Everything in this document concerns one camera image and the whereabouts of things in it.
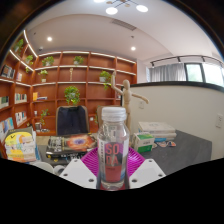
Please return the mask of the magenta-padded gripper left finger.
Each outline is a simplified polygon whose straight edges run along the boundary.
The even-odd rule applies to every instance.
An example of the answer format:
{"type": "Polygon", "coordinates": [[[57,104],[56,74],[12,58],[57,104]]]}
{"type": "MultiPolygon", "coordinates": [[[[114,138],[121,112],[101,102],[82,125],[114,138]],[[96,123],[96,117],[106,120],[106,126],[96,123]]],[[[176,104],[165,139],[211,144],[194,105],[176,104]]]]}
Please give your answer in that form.
{"type": "Polygon", "coordinates": [[[60,177],[78,186],[96,189],[98,185],[99,162],[97,149],[94,148],[81,159],[72,159],[60,177]]]}

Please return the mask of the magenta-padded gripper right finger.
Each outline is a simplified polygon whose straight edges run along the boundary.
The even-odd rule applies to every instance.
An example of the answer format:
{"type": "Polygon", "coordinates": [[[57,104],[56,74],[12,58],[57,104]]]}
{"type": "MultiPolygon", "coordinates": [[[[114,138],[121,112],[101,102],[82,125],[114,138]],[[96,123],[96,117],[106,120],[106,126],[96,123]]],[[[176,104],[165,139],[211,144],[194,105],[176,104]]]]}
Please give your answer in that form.
{"type": "Polygon", "coordinates": [[[132,148],[128,152],[126,175],[129,189],[141,188],[165,177],[154,159],[145,159],[132,148]]]}

